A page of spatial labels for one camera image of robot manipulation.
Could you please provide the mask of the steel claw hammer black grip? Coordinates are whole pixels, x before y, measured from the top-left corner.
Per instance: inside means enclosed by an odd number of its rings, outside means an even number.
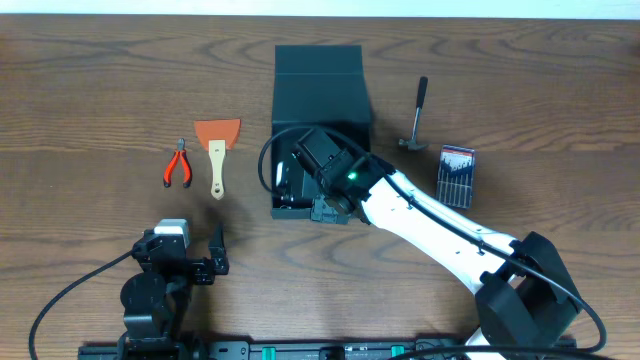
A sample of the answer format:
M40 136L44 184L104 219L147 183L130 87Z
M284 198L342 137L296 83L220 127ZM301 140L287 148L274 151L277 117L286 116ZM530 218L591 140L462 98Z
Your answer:
M422 109L423 109L425 98L426 98L428 82L429 80L426 76L420 77L418 82L417 95L416 95L415 115L414 115L411 136L409 139L399 140L399 145L401 147L405 147L408 151L418 151L426 148L425 144L418 143L417 137L418 137L421 113L422 113Z

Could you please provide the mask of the orange scraper with wooden handle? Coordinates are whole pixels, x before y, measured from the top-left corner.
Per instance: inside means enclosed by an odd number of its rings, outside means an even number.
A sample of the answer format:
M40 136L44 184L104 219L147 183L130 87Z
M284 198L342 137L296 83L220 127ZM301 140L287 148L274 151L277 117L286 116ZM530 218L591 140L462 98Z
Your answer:
M194 122L194 128L211 163L211 196L221 200L225 195L223 168L226 152L234 147L239 138L241 120L198 120Z

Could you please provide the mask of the screwdriver set case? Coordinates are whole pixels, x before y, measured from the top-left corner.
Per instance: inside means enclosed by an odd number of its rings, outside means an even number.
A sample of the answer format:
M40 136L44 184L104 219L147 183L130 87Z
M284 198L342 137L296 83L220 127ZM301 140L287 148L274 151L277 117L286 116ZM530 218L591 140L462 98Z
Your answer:
M455 208L469 209L473 199L475 151L443 145L437 174L436 198Z

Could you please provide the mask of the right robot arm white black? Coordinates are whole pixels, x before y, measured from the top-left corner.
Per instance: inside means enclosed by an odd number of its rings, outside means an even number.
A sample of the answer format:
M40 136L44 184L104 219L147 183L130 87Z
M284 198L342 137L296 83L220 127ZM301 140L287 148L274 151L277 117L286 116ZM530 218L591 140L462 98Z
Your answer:
M371 155L294 152L331 205L389 231L451 272L474 296L479 327L456 350L468 359L543 359L587 306L556 247L472 222Z

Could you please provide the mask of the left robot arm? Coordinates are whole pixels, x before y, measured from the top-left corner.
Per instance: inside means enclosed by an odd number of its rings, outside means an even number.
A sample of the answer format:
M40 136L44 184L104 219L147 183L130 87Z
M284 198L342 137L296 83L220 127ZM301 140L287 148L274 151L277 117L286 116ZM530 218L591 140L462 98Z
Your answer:
M208 240L209 257L190 259L188 222L164 219L143 232L131 257L142 272L121 289L127 338L119 342L124 359L206 359L207 346L183 333L181 324L196 286L208 286L229 272L224 227Z

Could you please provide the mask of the dark green open box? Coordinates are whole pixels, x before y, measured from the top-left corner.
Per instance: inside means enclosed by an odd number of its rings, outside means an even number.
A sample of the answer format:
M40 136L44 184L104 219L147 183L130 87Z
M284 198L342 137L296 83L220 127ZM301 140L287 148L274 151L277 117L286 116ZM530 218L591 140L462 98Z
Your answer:
M370 148L372 123L359 45L278 45L270 147L275 220L346 225L328 206L317 183L294 159L294 143L309 125L333 128Z

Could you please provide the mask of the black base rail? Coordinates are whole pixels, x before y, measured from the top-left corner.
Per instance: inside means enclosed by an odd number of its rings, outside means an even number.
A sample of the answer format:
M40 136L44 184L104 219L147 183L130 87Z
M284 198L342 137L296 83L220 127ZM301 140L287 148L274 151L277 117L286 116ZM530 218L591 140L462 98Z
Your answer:
M191 352L173 350L135 350L130 344L85 345L78 349L79 360L117 359L208 359L208 360L367 360L389 359L404 353L436 347L456 346L453 338L423 338L413 342L289 342L249 343L217 341L198 345Z

